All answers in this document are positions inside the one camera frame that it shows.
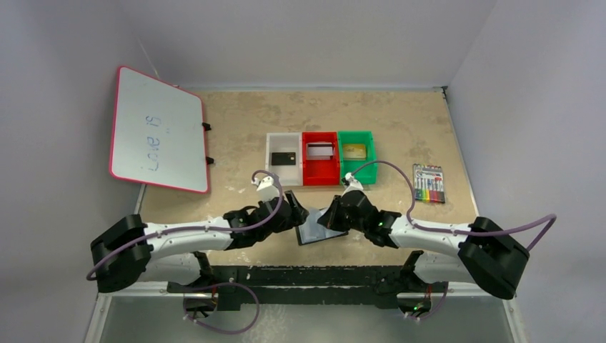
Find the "black leather card holder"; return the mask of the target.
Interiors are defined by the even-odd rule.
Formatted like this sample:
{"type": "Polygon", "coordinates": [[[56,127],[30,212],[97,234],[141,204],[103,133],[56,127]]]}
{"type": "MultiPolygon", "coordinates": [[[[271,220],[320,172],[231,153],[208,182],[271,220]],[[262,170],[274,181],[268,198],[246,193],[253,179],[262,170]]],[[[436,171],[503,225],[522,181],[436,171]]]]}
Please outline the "black leather card holder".
{"type": "Polygon", "coordinates": [[[328,229],[317,220],[327,211],[327,208],[310,208],[306,221],[299,225],[296,230],[297,242],[299,246],[322,242],[328,239],[347,236],[348,232],[338,232],[328,229]]]}

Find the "white credit card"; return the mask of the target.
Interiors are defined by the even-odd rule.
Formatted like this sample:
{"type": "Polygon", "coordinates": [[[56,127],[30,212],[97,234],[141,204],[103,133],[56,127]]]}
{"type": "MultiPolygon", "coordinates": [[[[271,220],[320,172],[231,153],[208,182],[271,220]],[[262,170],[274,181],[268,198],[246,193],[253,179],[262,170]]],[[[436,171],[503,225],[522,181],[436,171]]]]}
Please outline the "white credit card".
{"type": "Polygon", "coordinates": [[[330,160],[334,157],[334,145],[331,142],[310,142],[306,144],[308,160],[330,160]]]}

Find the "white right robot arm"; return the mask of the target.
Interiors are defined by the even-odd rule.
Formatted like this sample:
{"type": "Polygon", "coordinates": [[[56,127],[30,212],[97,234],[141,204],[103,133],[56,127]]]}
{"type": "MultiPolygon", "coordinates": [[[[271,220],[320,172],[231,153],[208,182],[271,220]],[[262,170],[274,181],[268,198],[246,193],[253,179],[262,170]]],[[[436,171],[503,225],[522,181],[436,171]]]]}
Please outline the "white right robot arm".
{"type": "Polygon", "coordinates": [[[361,191],[333,198],[317,222],[333,231],[359,231],[378,247],[411,248],[403,277],[419,287],[464,282],[494,297],[512,299],[530,257],[525,247],[488,218],[477,217],[470,224],[438,223],[437,232],[428,232],[420,226],[428,227],[430,222],[379,210],[361,191]]]}

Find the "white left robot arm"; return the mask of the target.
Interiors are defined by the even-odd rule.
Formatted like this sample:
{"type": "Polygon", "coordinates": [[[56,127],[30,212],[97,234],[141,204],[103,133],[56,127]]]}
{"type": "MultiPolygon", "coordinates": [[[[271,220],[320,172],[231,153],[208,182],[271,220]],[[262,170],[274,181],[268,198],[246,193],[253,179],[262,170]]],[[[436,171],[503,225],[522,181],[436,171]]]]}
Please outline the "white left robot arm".
{"type": "Polygon", "coordinates": [[[203,251],[252,247],[271,234],[302,225],[308,216],[291,191],[205,222],[145,223],[140,215],[130,214],[91,242],[94,266],[86,278],[95,281],[101,293],[145,280],[189,285],[202,276],[193,267],[203,251]]]}

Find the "black credit card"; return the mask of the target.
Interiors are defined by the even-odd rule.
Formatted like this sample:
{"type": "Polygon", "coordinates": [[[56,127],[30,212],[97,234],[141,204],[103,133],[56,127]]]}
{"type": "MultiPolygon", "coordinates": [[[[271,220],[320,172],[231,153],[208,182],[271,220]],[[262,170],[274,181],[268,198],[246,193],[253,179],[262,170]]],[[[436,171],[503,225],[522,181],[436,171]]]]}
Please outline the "black credit card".
{"type": "Polygon", "coordinates": [[[270,154],[271,166],[294,166],[297,164],[297,155],[293,151],[272,152],[270,154]]]}

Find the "gold credit card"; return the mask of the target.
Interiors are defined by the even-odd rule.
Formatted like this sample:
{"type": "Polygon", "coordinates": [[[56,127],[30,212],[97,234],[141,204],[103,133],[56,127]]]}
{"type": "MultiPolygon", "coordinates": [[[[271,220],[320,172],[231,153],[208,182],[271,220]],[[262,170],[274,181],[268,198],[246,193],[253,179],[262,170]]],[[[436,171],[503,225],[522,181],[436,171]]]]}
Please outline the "gold credit card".
{"type": "Polygon", "coordinates": [[[365,144],[343,144],[342,157],[345,161],[364,161],[367,159],[365,144]]]}

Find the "white plastic bin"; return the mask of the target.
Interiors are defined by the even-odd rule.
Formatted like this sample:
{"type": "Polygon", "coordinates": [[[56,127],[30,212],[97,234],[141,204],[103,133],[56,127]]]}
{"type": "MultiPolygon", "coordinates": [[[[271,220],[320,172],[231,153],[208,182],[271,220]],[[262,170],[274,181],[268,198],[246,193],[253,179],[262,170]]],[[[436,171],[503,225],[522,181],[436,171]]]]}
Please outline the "white plastic bin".
{"type": "Polygon", "coordinates": [[[302,186],[302,133],[267,133],[265,169],[277,175],[282,186],[302,186]]]}

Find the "red plastic bin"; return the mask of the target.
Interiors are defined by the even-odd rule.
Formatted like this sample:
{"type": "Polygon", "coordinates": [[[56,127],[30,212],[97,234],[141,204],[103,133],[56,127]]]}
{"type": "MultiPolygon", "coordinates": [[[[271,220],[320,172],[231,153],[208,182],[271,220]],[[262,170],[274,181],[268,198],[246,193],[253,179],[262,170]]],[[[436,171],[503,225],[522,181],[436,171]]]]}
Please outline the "red plastic bin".
{"type": "Polygon", "coordinates": [[[339,149],[335,131],[304,131],[302,133],[302,180],[304,186],[334,186],[340,178],[339,149]],[[334,157],[330,160],[308,160],[306,144],[310,142],[331,142],[334,157]]]}

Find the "green plastic bin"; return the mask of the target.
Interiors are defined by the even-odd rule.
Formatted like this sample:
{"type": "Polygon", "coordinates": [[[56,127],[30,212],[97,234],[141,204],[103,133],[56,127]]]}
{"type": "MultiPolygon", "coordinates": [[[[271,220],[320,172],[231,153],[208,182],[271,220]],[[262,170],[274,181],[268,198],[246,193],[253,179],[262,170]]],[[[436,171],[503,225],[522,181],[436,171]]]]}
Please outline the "green plastic bin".
{"type": "MultiPolygon", "coordinates": [[[[337,141],[339,148],[340,178],[343,179],[346,173],[353,173],[363,164],[377,159],[374,137],[371,131],[338,131],[337,141]],[[364,157],[349,158],[345,156],[346,146],[363,145],[365,148],[364,157]]],[[[363,185],[375,184],[377,182],[377,164],[371,164],[357,172],[354,177],[363,185]]]]}

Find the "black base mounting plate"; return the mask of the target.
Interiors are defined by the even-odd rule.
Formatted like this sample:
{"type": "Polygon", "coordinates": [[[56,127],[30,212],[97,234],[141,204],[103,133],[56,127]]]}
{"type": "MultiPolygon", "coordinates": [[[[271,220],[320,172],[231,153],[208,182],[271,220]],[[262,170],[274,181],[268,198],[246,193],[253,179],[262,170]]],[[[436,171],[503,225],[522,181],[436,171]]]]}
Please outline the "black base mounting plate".
{"type": "Polygon", "coordinates": [[[214,266],[186,286],[169,282],[169,293],[208,293],[217,285],[218,308],[237,311],[243,304],[369,305],[411,309],[427,291],[446,289],[445,282],[426,284],[408,267],[392,266],[214,266]]]}

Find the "pack of coloured markers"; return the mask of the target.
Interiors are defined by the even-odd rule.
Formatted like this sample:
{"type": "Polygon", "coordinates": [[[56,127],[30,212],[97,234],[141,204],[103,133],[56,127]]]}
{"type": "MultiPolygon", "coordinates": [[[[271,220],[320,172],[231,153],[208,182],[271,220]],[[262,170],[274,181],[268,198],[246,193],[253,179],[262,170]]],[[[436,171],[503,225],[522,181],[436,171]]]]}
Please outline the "pack of coloured markers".
{"type": "Polygon", "coordinates": [[[414,199],[419,202],[444,204],[444,174],[442,167],[414,164],[414,199]]]}

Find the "pink framed whiteboard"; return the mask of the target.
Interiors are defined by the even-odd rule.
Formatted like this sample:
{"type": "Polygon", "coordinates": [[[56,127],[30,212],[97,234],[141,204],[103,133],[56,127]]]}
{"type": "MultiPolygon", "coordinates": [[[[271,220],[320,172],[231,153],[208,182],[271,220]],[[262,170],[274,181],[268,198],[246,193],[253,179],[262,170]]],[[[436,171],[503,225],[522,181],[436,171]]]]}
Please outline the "pink framed whiteboard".
{"type": "Polygon", "coordinates": [[[199,194],[210,190],[204,103],[195,94],[120,66],[109,173],[199,194]]]}

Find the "aluminium rail frame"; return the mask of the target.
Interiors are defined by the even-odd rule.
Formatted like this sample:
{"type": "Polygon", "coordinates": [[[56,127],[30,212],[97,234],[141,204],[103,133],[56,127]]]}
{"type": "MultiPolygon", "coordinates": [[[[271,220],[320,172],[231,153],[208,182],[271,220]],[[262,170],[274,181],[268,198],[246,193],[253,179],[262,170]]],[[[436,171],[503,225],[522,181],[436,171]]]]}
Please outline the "aluminium rail frame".
{"type": "Polygon", "coordinates": [[[431,293],[454,282],[473,284],[498,299],[517,292],[530,251],[495,222],[419,222],[378,209],[361,189],[349,188],[314,216],[291,191],[270,186],[256,206],[207,222],[153,224],[130,214],[90,244],[88,279],[101,293],[138,282],[166,282],[183,296],[184,319],[201,327],[215,311],[245,303],[362,304],[398,309],[420,321],[438,305],[431,293]],[[316,224],[340,234],[360,232],[378,247],[409,249],[401,265],[213,267],[208,252],[251,247],[271,234],[316,224]]]}

